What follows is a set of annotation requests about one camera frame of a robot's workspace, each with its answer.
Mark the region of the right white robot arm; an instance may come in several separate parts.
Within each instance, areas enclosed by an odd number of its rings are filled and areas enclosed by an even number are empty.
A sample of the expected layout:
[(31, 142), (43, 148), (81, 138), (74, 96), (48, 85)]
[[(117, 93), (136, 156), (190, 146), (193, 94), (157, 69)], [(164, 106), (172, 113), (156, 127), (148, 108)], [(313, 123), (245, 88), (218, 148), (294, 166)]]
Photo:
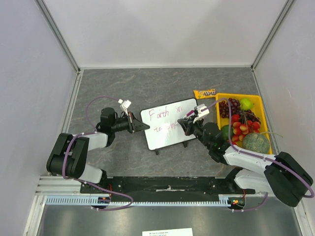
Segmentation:
[(203, 124), (193, 118), (181, 118), (178, 124), (185, 135), (194, 135), (218, 163), (237, 166), (241, 170), (225, 181), (230, 193), (241, 189), (273, 194), (282, 203), (296, 207), (303, 198), (313, 198), (312, 177), (288, 153), (262, 154), (233, 145), (223, 138), (218, 125)]

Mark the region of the purple grape bunch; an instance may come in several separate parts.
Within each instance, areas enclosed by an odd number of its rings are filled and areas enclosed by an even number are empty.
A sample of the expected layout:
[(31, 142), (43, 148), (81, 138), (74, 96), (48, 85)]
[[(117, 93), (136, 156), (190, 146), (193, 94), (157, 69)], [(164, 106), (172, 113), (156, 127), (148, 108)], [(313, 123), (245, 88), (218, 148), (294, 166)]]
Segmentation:
[(240, 107), (240, 101), (230, 97), (228, 99), (230, 103), (231, 109), (229, 109), (228, 102), (226, 100), (223, 100), (219, 102), (219, 112), (221, 118), (228, 118), (229, 117), (229, 110), (231, 110), (231, 115), (241, 115), (241, 107)]

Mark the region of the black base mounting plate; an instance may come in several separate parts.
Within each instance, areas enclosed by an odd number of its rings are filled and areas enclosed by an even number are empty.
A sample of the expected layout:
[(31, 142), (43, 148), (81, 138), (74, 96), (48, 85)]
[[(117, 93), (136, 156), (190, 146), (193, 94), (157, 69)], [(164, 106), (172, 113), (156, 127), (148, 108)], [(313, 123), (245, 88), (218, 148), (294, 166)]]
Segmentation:
[(218, 201), (219, 195), (255, 194), (229, 177), (108, 177), (102, 187), (135, 202), (204, 202)]

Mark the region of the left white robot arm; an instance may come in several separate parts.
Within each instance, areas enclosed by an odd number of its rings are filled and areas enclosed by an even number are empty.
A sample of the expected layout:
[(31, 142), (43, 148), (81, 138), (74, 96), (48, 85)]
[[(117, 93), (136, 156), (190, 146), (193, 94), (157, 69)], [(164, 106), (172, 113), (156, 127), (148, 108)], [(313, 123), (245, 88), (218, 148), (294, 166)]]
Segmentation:
[(46, 169), (54, 175), (81, 180), (84, 185), (91, 183), (91, 188), (96, 193), (104, 193), (109, 188), (107, 173), (87, 164), (88, 152), (109, 147), (117, 132), (127, 131), (134, 134), (149, 128), (149, 125), (138, 120), (132, 112), (122, 112), (118, 116), (113, 108), (104, 108), (96, 131), (77, 135), (61, 133), (58, 136)]

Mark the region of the green pear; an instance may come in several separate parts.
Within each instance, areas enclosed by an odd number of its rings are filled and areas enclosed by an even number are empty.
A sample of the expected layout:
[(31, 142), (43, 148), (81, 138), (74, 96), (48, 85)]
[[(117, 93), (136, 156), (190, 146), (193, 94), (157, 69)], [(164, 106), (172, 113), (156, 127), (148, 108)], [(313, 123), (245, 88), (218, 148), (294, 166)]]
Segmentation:
[(251, 110), (253, 108), (253, 102), (248, 98), (242, 98), (240, 100), (240, 108), (243, 111)]

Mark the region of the magenta whiteboard marker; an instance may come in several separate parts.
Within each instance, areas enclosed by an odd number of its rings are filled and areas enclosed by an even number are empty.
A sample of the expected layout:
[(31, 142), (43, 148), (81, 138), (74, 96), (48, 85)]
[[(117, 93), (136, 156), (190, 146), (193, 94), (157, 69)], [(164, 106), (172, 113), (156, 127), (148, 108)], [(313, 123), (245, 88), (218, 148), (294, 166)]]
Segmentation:
[(191, 114), (194, 114), (194, 110), (189, 111), (185, 116), (182, 118), (177, 119), (177, 121), (174, 123), (174, 125), (178, 125), (180, 120), (188, 118)]

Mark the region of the white paper label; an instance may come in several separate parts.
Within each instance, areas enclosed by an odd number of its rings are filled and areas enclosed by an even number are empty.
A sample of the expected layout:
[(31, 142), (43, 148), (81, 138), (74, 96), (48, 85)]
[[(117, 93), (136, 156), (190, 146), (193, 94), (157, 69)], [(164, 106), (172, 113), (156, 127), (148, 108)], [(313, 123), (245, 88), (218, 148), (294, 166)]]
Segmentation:
[(143, 231), (142, 236), (193, 236), (192, 228)]

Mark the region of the green netted melon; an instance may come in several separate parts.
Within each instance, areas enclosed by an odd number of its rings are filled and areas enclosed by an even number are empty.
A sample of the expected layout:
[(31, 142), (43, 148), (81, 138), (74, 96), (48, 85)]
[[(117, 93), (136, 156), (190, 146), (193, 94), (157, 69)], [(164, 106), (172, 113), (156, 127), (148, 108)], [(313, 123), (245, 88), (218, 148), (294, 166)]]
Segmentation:
[(270, 142), (260, 133), (250, 133), (243, 139), (242, 147), (246, 150), (267, 154), (270, 149)]

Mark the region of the white whiteboard black frame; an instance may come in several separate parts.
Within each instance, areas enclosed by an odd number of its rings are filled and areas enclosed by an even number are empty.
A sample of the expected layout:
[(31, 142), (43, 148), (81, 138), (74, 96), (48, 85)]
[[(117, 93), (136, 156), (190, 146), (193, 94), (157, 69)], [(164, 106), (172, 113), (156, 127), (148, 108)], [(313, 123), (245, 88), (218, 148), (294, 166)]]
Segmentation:
[(176, 101), (140, 111), (141, 120), (149, 125), (145, 130), (148, 149), (151, 151), (195, 139), (186, 136), (177, 120), (197, 106), (195, 98)]

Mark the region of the yellow plastic fruit tray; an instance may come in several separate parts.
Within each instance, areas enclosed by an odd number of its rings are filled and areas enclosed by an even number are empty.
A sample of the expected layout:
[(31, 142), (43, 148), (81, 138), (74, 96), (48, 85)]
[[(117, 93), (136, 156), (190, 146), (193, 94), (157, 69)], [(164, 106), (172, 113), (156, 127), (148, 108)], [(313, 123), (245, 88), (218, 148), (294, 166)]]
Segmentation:
[[(218, 123), (218, 127), (220, 130), (224, 125), (229, 125), (229, 139), (226, 141), (229, 141), (232, 138), (232, 121), (231, 121), (232, 115), (231, 115), (231, 110), (229, 110), (229, 117), (228, 118), (221, 118), (220, 112), (219, 112), (219, 102), (226, 100), (228, 102), (229, 109), (231, 109), (230, 103), (228, 101), (228, 99), (230, 97), (235, 98), (239, 101), (242, 98), (248, 98), (253, 102), (253, 108), (251, 110), (246, 110), (246, 111), (241, 110), (241, 115), (244, 113), (253, 113), (256, 117), (258, 117), (261, 121), (260, 129), (259, 129), (260, 134), (264, 135), (270, 142), (269, 131), (268, 131), (267, 123), (266, 123), (266, 119), (265, 119), (265, 112), (263, 109), (262, 99), (260, 96), (258, 96), (258, 95), (245, 95), (245, 94), (218, 93), (216, 95), (216, 100), (218, 101), (218, 103), (216, 104), (217, 123)], [(237, 145), (240, 148), (243, 148), (242, 142), (237, 142), (237, 143), (233, 143), (233, 144)], [(270, 146), (268, 154), (271, 154), (271, 153), (272, 152), (271, 152), (271, 146)]]

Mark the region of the yellow candy packet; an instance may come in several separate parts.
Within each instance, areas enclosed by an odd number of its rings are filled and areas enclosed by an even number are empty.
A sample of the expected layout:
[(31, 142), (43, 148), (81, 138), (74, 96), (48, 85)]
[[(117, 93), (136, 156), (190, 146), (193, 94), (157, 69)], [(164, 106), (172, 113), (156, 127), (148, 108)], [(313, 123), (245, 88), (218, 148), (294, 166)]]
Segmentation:
[(217, 94), (215, 88), (207, 90), (194, 90), (193, 93), (196, 99), (215, 98)]

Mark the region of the red cherries cluster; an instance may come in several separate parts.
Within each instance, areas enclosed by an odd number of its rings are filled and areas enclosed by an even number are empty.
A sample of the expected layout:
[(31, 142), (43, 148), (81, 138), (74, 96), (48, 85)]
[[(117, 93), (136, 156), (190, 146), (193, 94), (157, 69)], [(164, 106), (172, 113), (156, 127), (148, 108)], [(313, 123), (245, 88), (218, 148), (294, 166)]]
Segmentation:
[(232, 115), (232, 142), (242, 142), (250, 133), (260, 133), (261, 121), (253, 113)]

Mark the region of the green lime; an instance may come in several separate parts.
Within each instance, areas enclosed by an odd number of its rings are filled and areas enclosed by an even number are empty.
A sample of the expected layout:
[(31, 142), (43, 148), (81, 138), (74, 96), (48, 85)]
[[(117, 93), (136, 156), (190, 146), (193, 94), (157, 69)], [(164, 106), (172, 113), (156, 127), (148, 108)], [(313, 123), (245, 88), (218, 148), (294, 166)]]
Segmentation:
[(225, 140), (228, 140), (229, 139), (229, 125), (224, 125), (222, 128), (221, 128), (221, 131), (222, 131), (222, 136)]

